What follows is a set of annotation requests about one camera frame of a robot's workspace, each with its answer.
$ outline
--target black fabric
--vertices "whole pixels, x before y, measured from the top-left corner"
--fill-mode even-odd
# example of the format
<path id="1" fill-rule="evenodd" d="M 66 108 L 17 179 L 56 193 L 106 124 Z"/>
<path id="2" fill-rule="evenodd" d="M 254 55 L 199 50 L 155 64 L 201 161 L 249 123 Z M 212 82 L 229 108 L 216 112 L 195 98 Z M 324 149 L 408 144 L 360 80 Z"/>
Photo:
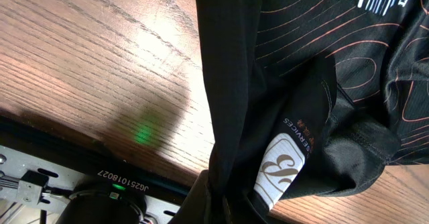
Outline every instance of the black fabric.
<path id="1" fill-rule="evenodd" d="M 429 163 L 429 0 L 406 1 L 196 0 L 216 141 L 207 223 L 268 222 L 253 185 L 285 116 L 314 142 L 283 198 L 355 194 L 386 164 Z"/>

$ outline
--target green light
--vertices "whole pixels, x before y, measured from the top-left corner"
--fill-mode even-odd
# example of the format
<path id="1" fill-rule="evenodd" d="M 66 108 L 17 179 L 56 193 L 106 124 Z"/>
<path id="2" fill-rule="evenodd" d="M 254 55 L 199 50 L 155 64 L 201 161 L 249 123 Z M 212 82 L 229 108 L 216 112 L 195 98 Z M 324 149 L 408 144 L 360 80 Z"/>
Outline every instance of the green light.
<path id="1" fill-rule="evenodd" d="M 135 135 L 134 140 L 139 144 L 148 144 L 150 135 L 151 135 L 151 127 L 147 125 L 142 125 L 137 130 L 137 134 Z"/>
<path id="2" fill-rule="evenodd" d="M 112 184 L 112 186 L 113 186 L 113 187 L 115 187 L 115 188 L 116 188 L 116 189 L 118 189 L 118 190 L 125 190 L 125 187 L 120 186 L 120 185 L 118 185 L 118 184 Z"/>

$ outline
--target bolt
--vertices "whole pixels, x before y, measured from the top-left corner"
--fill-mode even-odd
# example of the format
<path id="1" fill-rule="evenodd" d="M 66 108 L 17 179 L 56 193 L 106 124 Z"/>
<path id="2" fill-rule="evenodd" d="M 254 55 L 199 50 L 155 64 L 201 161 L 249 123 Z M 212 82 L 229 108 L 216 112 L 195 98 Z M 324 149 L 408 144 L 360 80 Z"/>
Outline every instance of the bolt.
<path id="1" fill-rule="evenodd" d="M 0 164 L 6 163 L 6 160 L 7 160 L 6 156 L 4 156 L 3 154 L 0 154 Z"/>

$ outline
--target wood grain surface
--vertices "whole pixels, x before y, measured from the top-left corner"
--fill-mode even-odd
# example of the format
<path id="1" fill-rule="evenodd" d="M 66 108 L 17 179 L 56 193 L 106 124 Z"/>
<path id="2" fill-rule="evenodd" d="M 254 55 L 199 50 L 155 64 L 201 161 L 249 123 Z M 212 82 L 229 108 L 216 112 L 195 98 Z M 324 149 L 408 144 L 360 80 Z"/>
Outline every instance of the wood grain surface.
<path id="1" fill-rule="evenodd" d="M 191 186 L 214 142 L 195 0 L 0 0 L 0 108 Z M 272 215 L 429 223 L 428 173 L 387 167 L 361 194 L 283 201 Z"/>

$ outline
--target serial number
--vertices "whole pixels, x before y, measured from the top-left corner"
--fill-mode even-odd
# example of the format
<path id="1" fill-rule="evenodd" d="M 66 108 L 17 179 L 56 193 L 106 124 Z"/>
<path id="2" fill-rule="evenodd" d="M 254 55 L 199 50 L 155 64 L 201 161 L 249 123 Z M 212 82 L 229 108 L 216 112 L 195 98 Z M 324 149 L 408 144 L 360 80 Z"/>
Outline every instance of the serial number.
<path id="1" fill-rule="evenodd" d="M 108 178 L 109 180 L 116 181 L 122 185 L 130 186 L 131 188 L 135 188 L 137 190 L 147 191 L 149 189 L 148 186 L 145 186 L 144 184 L 140 184 L 136 181 L 130 181 L 122 176 L 119 176 L 117 174 L 110 173 L 106 170 L 101 170 L 98 173 L 99 176 Z"/>

